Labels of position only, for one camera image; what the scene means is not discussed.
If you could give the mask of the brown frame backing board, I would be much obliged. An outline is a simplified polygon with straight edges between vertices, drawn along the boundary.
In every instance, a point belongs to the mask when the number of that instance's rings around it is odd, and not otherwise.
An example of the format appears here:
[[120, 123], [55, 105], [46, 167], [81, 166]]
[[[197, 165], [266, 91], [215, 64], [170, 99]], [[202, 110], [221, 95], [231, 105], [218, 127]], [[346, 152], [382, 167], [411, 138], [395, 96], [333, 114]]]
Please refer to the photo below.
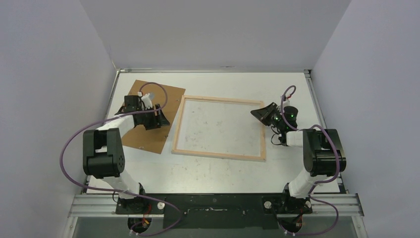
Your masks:
[[[164, 91], [157, 85], [153, 84], [143, 86], [144, 84], [146, 84], [145, 81], [135, 80], [131, 89], [124, 93], [123, 96], [135, 95], [139, 91], [143, 93], [153, 93], [153, 104], [160, 104], [162, 106], [165, 102]], [[163, 114], [168, 119], [170, 124], [173, 124], [180, 106], [181, 98], [185, 93], [185, 89], [164, 84], [162, 87], [166, 90], [168, 95], [168, 102], [163, 108]], [[168, 138], [170, 129], [171, 126], [163, 126], [159, 129], [146, 130], [144, 126], [139, 125], [123, 136], [122, 145], [147, 152], [161, 154]]]

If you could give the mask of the white photo paper sheet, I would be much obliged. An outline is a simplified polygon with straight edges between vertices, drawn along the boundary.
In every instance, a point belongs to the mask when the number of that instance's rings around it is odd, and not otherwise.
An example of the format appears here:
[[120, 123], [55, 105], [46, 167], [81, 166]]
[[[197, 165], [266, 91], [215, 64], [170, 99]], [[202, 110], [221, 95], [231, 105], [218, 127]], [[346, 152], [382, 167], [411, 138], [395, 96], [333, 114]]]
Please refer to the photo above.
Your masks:
[[184, 171], [184, 157], [164, 148], [161, 154], [124, 146], [125, 171], [149, 193], [176, 193], [177, 179]]

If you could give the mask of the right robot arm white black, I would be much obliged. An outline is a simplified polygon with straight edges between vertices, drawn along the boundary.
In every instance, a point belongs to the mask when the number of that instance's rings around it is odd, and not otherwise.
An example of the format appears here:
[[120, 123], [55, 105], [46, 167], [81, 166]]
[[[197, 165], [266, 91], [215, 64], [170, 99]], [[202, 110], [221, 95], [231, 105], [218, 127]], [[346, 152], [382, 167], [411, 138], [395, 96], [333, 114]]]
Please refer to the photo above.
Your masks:
[[283, 211], [294, 212], [300, 206], [299, 199], [307, 198], [315, 187], [335, 180], [345, 170], [346, 158], [337, 130], [324, 129], [320, 125], [298, 129], [298, 109], [293, 106], [271, 103], [250, 113], [272, 129], [278, 145], [303, 150], [303, 169], [286, 184], [287, 195], [280, 198]]

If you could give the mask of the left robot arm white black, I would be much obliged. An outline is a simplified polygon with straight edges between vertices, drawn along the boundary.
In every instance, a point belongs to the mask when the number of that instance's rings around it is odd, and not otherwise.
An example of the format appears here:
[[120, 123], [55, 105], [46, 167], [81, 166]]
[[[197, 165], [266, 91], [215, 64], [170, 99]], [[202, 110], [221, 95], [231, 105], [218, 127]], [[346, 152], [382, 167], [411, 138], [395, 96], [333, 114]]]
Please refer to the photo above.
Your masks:
[[83, 170], [86, 175], [93, 176], [108, 183], [122, 199], [129, 199], [129, 208], [143, 213], [148, 200], [142, 196], [143, 188], [134, 181], [125, 170], [123, 136], [142, 125], [145, 130], [159, 129], [169, 126], [170, 122], [161, 111], [160, 104], [153, 104], [153, 93], [128, 95], [124, 104], [102, 126], [86, 130], [83, 133]]

